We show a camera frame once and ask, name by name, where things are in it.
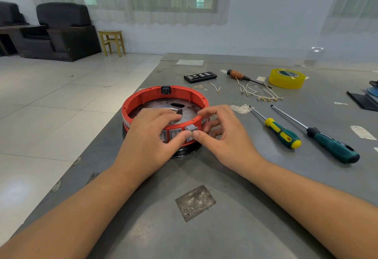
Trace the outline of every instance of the adhesive tape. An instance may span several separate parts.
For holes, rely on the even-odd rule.
[[[283,68],[272,70],[269,76],[269,82],[286,89],[300,89],[305,79],[302,73]]]

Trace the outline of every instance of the wooden side table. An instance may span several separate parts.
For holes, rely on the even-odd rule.
[[[101,44],[102,44],[102,48],[104,49],[105,56],[108,56],[108,52],[106,51],[106,46],[109,47],[109,52],[113,54],[111,50],[112,41],[116,43],[118,56],[121,57],[120,46],[122,46],[123,55],[126,55],[125,43],[123,42],[123,37],[122,37],[122,30],[104,30],[104,31],[99,31],[98,33],[100,34]]]

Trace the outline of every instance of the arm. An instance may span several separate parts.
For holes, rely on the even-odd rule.
[[[199,114],[218,118],[208,122],[203,132],[194,131],[193,137],[225,166],[262,189],[336,257],[376,258],[378,208],[264,160],[228,106],[209,107]],[[238,162],[240,154],[251,160]]]
[[[0,248],[0,258],[86,258],[130,195],[191,135],[183,131],[168,144],[160,140],[161,130],[180,118],[170,109],[142,110],[114,165],[11,238]]]

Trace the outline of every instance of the orange handled screwdriver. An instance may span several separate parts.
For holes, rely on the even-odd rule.
[[[256,84],[259,84],[259,85],[262,85],[262,86],[264,86],[264,87],[268,87],[268,88],[270,88],[270,89],[272,89],[272,87],[270,87],[270,86],[267,86],[267,85],[265,85],[264,83],[260,83],[260,82],[257,82],[257,81],[254,81],[254,80],[251,80],[249,77],[247,77],[247,76],[244,76],[243,74],[241,74],[240,72],[238,72],[238,71],[235,71],[235,70],[228,70],[227,71],[227,75],[229,75],[231,78],[236,78],[236,79],[238,79],[238,80],[245,80],[245,81],[251,81],[251,82],[253,82],[253,83],[256,83]]]

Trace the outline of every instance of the hand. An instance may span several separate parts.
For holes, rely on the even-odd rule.
[[[194,131],[193,138],[207,147],[226,167],[245,177],[251,164],[264,160],[229,106],[208,107],[198,114],[203,118],[217,115],[217,119],[206,123],[203,131]],[[211,128],[219,125],[221,127],[213,130],[209,136]]]
[[[163,128],[181,117],[173,110],[163,108],[142,109],[134,118],[114,166],[135,180],[136,187],[161,168],[192,135],[185,130],[167,144],[160,139]]]

